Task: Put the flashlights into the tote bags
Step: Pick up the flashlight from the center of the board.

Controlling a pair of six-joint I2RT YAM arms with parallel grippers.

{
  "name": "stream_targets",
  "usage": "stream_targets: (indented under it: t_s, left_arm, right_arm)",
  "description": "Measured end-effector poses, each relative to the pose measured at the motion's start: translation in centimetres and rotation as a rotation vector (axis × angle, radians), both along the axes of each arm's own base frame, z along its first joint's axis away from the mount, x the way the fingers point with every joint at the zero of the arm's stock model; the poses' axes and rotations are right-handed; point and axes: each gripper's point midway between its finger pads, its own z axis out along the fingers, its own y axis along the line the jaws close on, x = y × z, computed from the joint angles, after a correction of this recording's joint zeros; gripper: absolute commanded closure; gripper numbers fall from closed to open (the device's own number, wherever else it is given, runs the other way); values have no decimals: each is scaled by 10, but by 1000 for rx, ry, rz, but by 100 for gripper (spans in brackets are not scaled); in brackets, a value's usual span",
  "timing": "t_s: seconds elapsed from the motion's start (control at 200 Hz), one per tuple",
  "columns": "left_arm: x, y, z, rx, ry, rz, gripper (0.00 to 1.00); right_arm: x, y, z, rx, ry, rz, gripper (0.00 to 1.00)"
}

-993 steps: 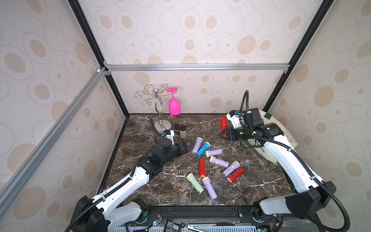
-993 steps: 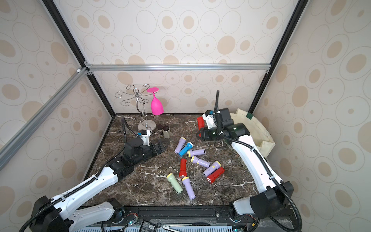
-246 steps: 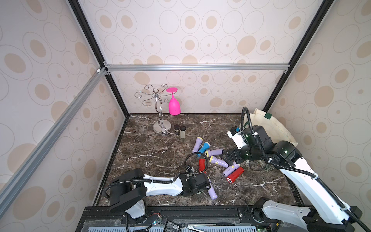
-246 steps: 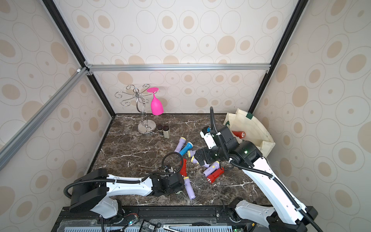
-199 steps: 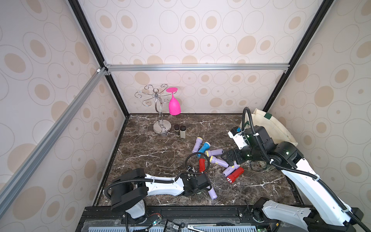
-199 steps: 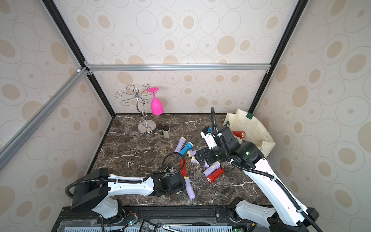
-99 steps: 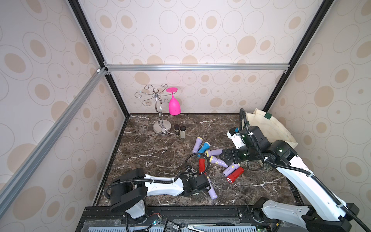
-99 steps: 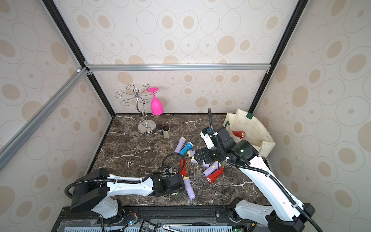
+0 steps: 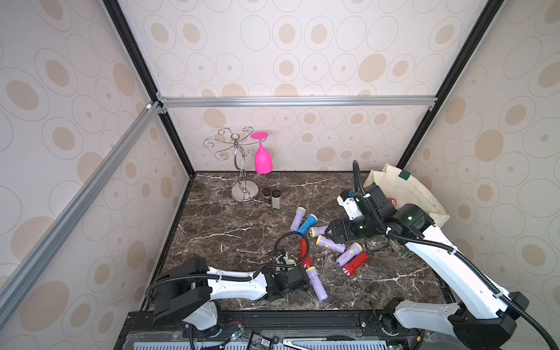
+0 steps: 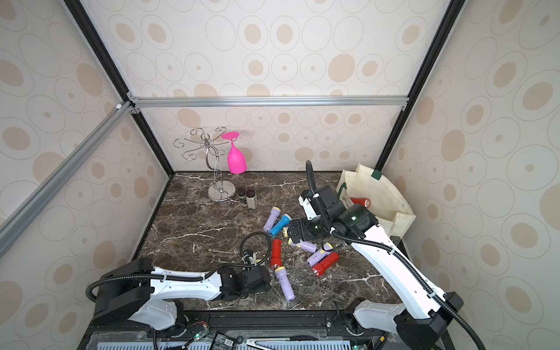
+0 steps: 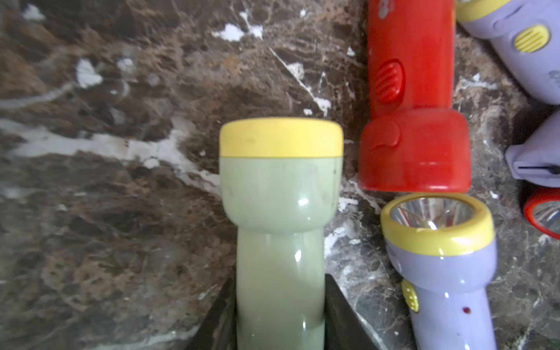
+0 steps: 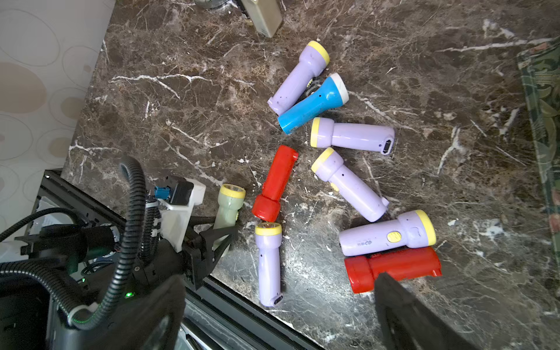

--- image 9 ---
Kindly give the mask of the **cream tote bag green handles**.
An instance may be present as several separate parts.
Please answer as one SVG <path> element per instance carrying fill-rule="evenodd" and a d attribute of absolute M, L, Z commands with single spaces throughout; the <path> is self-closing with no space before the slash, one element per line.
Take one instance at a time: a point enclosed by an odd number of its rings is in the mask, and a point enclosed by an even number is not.
<path fill-rule="evenodd" d="M 426 262 L 440 262 L 444 253 L 456 249 L 443 233 L 449 215 L 443 205 L 409 172 L 386 164 L 372 171 L 365 186 L 378 185 L 395 205 L 396 212 L 384 220 L 386 235 L 420 256 Z"/>

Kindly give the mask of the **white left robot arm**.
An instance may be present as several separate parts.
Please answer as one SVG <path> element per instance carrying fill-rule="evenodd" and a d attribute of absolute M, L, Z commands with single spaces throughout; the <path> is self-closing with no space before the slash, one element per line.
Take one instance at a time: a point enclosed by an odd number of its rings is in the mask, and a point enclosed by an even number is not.
<path fill-rule="evenodd" d="M 185 322 L 208 330 L 220 321 L 219 300 L 271 302 L 311 287 L 306 269 L 291 260 L 259 272 L 221 271 L 206 261 L 196 257 L 158 275 L 147 287 L 144 294 L 153 305 L 155 325 Z"/>

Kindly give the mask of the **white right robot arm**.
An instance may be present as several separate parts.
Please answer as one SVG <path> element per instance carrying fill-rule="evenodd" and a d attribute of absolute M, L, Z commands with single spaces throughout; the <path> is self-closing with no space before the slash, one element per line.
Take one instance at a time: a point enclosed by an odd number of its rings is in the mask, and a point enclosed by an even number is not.
<path fill-rule="evenodd" d="M 499 349 L 510 340 L 517 319 L 527 319 L 528 299 L 509 293 L 453 245 L 423 209 L 406 204 L 382 211 L 383 224 L 374 216 L 332 221 L 325 235 L 336 243 L 384 234 L 423 259 L 455 292 L 456 303 L 414 303 L 395 298 L 381 317 L 389 332 L 396 328 L 423 328 L 458 338 L 469 349 Z"/>

